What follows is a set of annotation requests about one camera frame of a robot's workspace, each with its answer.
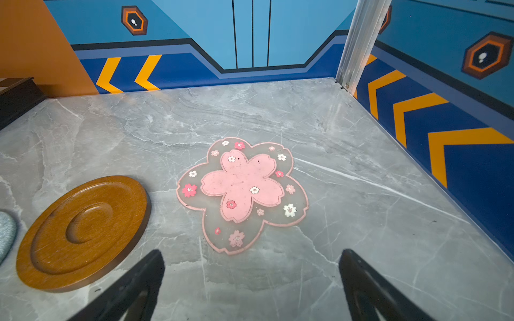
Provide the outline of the pink flower coaster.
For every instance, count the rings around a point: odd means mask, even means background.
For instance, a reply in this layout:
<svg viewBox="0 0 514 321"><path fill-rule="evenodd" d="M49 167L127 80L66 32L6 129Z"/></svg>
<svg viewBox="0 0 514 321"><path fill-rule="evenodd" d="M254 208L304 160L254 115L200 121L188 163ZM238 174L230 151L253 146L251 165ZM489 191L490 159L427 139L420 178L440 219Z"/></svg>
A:
<svg viewBox="0 0 514 321"><path fill-rule="evenodd" d="M295 226L307 216L309 199L293 169L293 154L281 144L228 137L178 180L176 195L184 207L201 212L210 247L236 255L266 226Z"/></svg>

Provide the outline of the light blue woven coaster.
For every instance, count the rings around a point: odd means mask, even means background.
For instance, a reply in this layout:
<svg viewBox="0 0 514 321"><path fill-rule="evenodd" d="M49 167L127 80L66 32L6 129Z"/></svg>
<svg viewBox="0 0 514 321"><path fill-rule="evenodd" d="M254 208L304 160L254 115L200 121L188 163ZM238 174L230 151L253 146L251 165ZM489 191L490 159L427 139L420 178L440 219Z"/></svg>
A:
<svg viewBox="0 0 514 321"><path fill-rule="evenodd" d="M12 249L17 235L17 223L5 211L0 213L0 262L3 263Z"/></svg>

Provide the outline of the brown wooden round coaster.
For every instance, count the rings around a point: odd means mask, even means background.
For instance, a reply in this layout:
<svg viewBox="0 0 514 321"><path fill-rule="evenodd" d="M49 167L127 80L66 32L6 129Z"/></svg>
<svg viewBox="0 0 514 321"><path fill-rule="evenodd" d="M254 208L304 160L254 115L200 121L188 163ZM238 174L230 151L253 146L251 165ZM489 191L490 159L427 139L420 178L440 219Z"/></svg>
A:
<svg viewBox="0 0 514 321"><path fill-rule="evenodd" d="M16 271L31 288L68 292L97 281L141 239L151 214L145 188L126 176L95 179L51 204L25 234Z"/></svg>

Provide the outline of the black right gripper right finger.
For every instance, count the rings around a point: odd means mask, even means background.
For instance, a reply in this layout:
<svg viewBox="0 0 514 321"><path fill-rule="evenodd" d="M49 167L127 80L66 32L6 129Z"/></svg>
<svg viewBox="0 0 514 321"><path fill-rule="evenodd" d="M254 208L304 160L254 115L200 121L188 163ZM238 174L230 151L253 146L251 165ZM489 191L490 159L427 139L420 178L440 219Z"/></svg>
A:
<svg viewBox="0 0 514 321"><path fill-rule="evenodd" d="M343 250L339 272L352 320L433 319L353 250Z"/></svg>

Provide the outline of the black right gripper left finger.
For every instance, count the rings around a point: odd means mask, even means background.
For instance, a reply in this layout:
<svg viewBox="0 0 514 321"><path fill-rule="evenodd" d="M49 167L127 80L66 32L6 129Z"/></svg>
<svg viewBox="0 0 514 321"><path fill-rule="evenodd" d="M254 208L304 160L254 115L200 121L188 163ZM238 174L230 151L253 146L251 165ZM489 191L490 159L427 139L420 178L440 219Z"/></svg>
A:
<svg viewBox="0 0 514 321"><path fill-rule="evenodd" d="M71 320L151 320L165 272L153 250Z"/></svg>

